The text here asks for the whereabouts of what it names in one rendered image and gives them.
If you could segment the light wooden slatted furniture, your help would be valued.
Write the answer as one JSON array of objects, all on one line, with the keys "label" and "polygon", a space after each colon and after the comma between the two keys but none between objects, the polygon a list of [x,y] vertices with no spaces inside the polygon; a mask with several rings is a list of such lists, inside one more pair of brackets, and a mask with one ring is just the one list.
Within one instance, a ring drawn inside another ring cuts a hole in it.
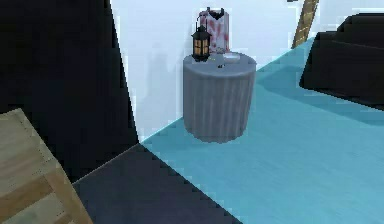
[{"label": "light wooden slatted furniture", "polygon": [[20,109],[0,115],[0,224],[94,224]]}]

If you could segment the grey round ribbed side table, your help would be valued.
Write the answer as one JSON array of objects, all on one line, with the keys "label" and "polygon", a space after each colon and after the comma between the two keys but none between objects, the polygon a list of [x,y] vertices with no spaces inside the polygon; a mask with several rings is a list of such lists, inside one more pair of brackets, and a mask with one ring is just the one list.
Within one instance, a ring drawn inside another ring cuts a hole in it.
[{"label": "grey round ribbed side table", "polygon": [[236,63],[225,63],[222,54],[212,54],[206,62],[191,56],[183,60],[184,125],[201,141],[225,143],[246,129],[257,63],[238,54]]}]

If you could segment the small white dish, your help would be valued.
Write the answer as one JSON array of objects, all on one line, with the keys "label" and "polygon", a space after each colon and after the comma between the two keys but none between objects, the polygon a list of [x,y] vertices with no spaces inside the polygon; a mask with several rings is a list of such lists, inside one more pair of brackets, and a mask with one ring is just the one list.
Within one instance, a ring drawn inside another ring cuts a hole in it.
[{"label": "small white dish", "polygon": [[225,63],[236,63],[240,60],[240,55],[236,52],[227,52],[223,54]]}]

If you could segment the black lantern with orange panes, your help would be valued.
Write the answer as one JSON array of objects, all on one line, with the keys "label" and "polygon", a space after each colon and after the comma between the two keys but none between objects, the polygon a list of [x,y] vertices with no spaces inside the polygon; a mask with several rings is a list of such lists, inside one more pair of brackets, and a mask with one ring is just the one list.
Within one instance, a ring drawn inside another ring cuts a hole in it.
[{"label": "black lantern with orange panes", "polygon": [[191,35],[193,38],[192,57],[196,62],[205,62],[210,56],[211,34],[204,25],[198,25],[199,18],[196,21],[195,32]]}]

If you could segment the white red-stained cloth bag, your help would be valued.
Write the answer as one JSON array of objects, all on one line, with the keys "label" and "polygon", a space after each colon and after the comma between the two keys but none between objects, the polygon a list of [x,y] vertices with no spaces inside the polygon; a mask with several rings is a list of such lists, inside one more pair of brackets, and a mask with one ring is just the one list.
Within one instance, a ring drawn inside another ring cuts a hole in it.
[{"label": "white red-stained cloth bag", "polygon": [[199,13],[200,24],[210,34],[210,52],[224,54],[229,51],[229,14],[224,8],[208,7]]}]

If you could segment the brown wooden leaning pole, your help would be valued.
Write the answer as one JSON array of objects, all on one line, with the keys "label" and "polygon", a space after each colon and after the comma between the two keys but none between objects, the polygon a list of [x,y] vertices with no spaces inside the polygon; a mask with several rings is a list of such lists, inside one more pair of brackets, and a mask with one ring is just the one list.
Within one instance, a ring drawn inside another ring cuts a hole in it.
[{"label": "brown wooden leaning pole", "polygon": [[319,0],[304,0],[291,48],[307,41]]}]

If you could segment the black sofa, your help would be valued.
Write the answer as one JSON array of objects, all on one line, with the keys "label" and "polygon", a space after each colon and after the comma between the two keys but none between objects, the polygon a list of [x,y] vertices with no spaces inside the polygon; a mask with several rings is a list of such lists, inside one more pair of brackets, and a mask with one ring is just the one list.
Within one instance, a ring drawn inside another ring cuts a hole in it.
[{"label": "black sofa", "polygon": [[384,111],[384,13],[350,15],[319,32],[299,85]]}]

